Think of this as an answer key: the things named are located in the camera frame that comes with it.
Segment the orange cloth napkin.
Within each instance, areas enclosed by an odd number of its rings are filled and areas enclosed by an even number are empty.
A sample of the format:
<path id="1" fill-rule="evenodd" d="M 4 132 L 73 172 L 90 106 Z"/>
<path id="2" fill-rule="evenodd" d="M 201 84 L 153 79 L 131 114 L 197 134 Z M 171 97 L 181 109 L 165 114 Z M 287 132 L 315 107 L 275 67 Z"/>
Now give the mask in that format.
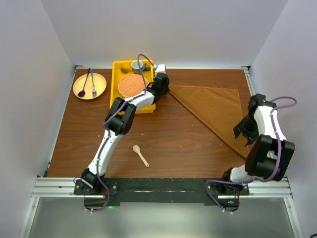
<path id="1" fill-rule="evenodd" d="M 170 85 L 170 94 L 233 151 L 247 158 L 247 140 L 235 138 L 234 127 L 243 119 L 237 89 Z"/>

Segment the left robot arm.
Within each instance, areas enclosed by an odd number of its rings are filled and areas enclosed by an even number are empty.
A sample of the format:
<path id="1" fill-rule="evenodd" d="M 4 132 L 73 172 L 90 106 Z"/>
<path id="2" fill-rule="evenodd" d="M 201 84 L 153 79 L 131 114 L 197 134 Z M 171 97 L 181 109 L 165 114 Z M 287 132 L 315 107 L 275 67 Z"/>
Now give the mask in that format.
<path id="1" fill-rule="evenodd" d="M 135 114 L 144 107 L 155 104 L 162 95 L 169 92 L 169 78 L 165 71 L 156 73 L 154 81 L 134 97 L 117 97 L 103 124 L 105 133 L 101 144 L 88 167 L 80 178 L 82 185 L 91 194 L 98 194 L 105 184 L 103 177 L 107 165 L 121 138 L 131 129 Z"/>

